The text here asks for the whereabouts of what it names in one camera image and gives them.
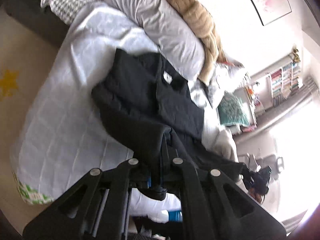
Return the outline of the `person's right hand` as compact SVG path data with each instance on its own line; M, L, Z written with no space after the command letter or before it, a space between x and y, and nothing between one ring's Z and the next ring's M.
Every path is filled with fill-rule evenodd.
M255 199L258 203L260 203L260 204L261 204L261 203L263 202L263 200L264 200L264 196L261 195L261 194L259 194L259 193L257 193L257 191L255 190L255 188L249 189L248 194L249 194L253 199Z

